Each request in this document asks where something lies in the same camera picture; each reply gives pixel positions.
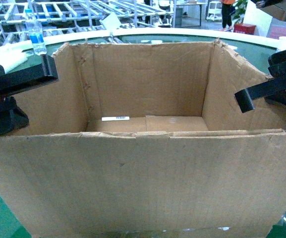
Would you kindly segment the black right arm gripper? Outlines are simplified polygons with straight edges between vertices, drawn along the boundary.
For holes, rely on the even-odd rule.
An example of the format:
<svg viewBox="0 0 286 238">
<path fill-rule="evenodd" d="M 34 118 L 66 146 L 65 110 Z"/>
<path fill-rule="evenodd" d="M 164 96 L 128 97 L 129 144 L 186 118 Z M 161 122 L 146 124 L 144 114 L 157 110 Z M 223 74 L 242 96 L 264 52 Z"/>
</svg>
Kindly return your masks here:
<svg viewBox="0 0 286 238">
<path fill-rule="evenodd" d="M 253 101 L 260 98 L 270 104 L 286 106 L 286 50 L 271 55 L 268 63 L 271 79 L 235 93 L 234 97 L 242 113 L 254 110 Z"/>
</svg>

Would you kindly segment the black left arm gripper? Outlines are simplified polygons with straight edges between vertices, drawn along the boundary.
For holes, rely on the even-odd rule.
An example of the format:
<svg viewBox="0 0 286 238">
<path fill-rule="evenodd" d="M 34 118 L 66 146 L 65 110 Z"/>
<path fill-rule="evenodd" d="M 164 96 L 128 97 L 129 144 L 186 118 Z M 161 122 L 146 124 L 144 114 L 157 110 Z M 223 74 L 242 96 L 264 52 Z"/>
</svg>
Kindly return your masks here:
<svg viewBox="0 0 286 238">
<path fill-rule="evenodd" d="M 29 118 L 18 107 L 15 94 L 58 81 L 54 58 L 49 55 L 40 58 L 40 64 L 11 73 L 5 73 L 0 65 L 0 136 L 29 125 Z"/>
</svg>

